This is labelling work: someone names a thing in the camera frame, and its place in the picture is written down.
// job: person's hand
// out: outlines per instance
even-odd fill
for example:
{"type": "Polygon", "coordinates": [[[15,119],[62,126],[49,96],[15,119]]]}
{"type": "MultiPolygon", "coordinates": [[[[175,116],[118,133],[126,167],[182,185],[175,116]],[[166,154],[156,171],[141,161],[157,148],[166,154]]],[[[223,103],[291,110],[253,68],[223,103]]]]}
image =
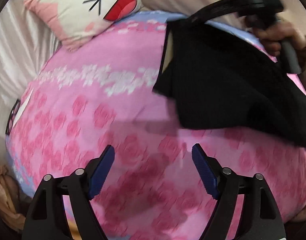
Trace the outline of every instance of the person's hand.
{"type": "MultiPolygon", "coordinates": [[[[256,20],[254,16],[248,16],[245,18],[245,23],[247,27],[252,27],[256,20]]],[[[268,54],[274,57],[280,55],[281,44],[279,41],[284,38],[289,38],[295,50],[306,48],[306,36],[296,29],[292,23],[287,21],[279,21],[266,30],[253,27],[252,32],[260,39],[260,42],[268,54]]]]}

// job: black fabric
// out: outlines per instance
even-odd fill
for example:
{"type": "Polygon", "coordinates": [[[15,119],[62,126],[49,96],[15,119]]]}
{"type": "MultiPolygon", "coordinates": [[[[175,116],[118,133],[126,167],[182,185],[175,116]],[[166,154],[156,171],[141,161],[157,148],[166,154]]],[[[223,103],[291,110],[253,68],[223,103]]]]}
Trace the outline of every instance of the black fabric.
{"type": "Polygon", "coordinates": [[[21,236],[0,219],[0,240],[21,240],[21,236]]]}
{"type": "Polygon", "coordinates": [[[153,88],[175,99],[181,125],[246,126],[306,147],[306,95],[277,64],[225,31],[184,22],[167,24],[165,51],[172,32],[173,59],[153,88]]]}

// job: pink pillow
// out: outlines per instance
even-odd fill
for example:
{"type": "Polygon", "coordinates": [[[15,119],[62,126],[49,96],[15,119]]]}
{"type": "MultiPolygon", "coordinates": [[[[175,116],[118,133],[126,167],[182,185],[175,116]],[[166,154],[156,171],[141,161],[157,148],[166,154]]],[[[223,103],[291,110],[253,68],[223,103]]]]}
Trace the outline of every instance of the pink pillow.
{"type": "Polygon", "coordinates": [[[116,20],[140,9],[141,0],[24,0],[61,40],[74,51],[101,34],[116,20]]]}

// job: cartoon cat mouth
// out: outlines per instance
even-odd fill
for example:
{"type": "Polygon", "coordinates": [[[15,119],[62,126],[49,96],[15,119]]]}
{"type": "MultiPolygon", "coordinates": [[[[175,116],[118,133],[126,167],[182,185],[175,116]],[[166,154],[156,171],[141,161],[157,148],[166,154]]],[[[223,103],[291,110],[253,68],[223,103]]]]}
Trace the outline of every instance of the cartoon cat mouth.
{"type": "Polygon", "coordinates": [[[117,0],[109,12],[105,15],[104,20],[114,22],[133,11],[136,7],[136,0],[117,0]]]}

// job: blue clamp pad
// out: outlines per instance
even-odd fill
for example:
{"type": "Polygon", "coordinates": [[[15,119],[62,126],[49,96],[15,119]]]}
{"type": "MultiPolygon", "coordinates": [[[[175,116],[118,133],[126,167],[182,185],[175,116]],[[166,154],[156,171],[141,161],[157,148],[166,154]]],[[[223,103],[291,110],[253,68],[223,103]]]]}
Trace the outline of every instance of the blue clamp pad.
{"type": "Polygon", "coordinates": [[[211,195],[215,200],[219,199],[220,192],[217,188],[217,178],[209,166],[207,155],[200,149],[198,145],[192,148],[192,160],[195,167],[202,179],[206,192],[211,195]]]}
{"type": "Polygon", "coordinates": [[[96,195],[101,192],[103,184],[106,180],[106,177],[112,167],[115,158],[115,151],[112,146],[106,148],[102,153],[103,158],[99,162],[97,168],[92,174],[92,177],[89,180],[89,199],[93,199],[96,195]]]}

